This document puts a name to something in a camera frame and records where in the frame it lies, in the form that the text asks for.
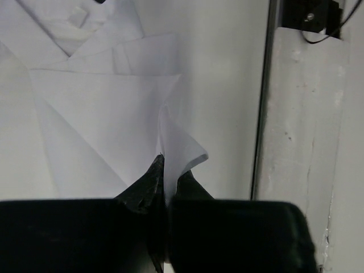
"screw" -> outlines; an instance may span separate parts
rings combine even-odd
[[[309,13],[309,14],[307,14],[305,22],[310,22],[310,21],[314,20],[314,18],[315,18],[315,15],[313,13]]]

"white wall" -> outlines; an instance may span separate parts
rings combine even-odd
[[[346,1],[346,13],[356,0]],[[363,272],[364,257],[364,5],[344,29],[350,42],[326,272]]]
[[[209,152],[193,173],[214,197],[249,197],[268,3],[135,0],[146,35],[179,34],[179,121]]]

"black plastic part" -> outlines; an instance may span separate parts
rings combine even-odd
[[[339,3],[330,0],[329,1],[329,12],[328,12],[328,21],[326,24],[326,34],[330,35],[336,29],[340,27],[340,23],[342,21],[342,14],[343,9],[340,8]],[[332,35],[334,38],[340,39],[341,32],[337,31],[335,34]]]
[[[164,158],[114,199],[0,202],[0,272],[316,273],[286,203],[214,200],[187,172],[167,211]]]
[[[282,27],[320,32],[326,27],[329,0],[282,0]],[[308,13],[314,14],[309,24],[304,23]]]
[[[115,199],[0,202],[0,272],[162,272],[163,163]]]
[[[307,223],[294,205],[176,198],[171,216],[176,273],[317,272]]]

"white surface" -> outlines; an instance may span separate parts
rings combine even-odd
[[[55,9],[57,4],[52,1],[37,2],[41,5],[36,8]],[[122,0],[115,3],[110,18],[68,58],[54,37],[38,25],[42,20],[34,20],[17,1],[3,0],[0,7],[0,41],[30,69],[32,84],[22,81],[23,85],[17,86],[17,74],[8,75],[8,81],[13,89],[16,86],[33,91],[22,99],[33,106],[33,112],[37,109],[59,197],[114,197],[140,178],[155,156],[162,153],[168,203],[175,194],[178,177],[207,159],[206,151],[176,126],[170,116],[173,104],[168,98],[176,93],[180,78],[173,75],[177,72],[175,37],[163,35],[140,40],[143,33],[133,2]],[[72,27],[64,29],[64,36],[79,31]],[[49,66],[54,63],[62,71]],[[150,72],[161,76],[152,77]],[[8,88],[0,91],[6,94]],[[3,99],[7,104],[17,102],[11,96]],[[16,122],[17,115],[16,111],[6,111],[2,131],[19,129],[15,132],[29,134],[28,127],[20,127]],[[30,125],[34,130],[39,129],[37,123]],[[23,149],[11,140],[2,138],[0,144],[10,145],[7,150],[19,157],[33,155],[33,150]],[[23,167],[14,160],[11,164],[14,168]],[[23,183],[16,182],[15,186],[21,188]]]
[[[193,169],[214,197],[249,198],[268,0],[135,0],[145,35],[177,32],[180,124],[209,151]]]
[[[346,13],[355,0],[347,0]],[[364,6],[345,27],[350,65],[334,184],[326,272],[362,272],[364,253]]]
[[[327,247],[348,52],[341,40],[310,45],[296,30],[275,31],[258,197],[303,211],[319,264]]]

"black cable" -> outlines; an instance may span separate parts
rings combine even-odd
[[[318,41],[310,41],[308,40],[303,32],[303,28],[301,29],[300,33],[302,38],[309,44],[318,44],[321,43],[322,41],[329,39],[330,37],[332,37],[333,35],[335,35],[336,33],[338,33],[340,31],[340,29],[350,20],[350,18],[354,15],[354,13],[358,10],[358,8],[360,7],[361,3],[363,2],[363,0],[358,0],[357,3],[354,5],[354,7],[352,8],[351,12],[349,13],[348,17],[346,17],[346,19],[344,21],[342,21],[339,26],[337,27],[337,29],[335,29],[333,32],[331,32],[329,35],[327,35],[326,37],[324,37],[321,40]],[[309,23],[309,21],[307,21],[307,18],[303,19],[303,24],[305,23]]]

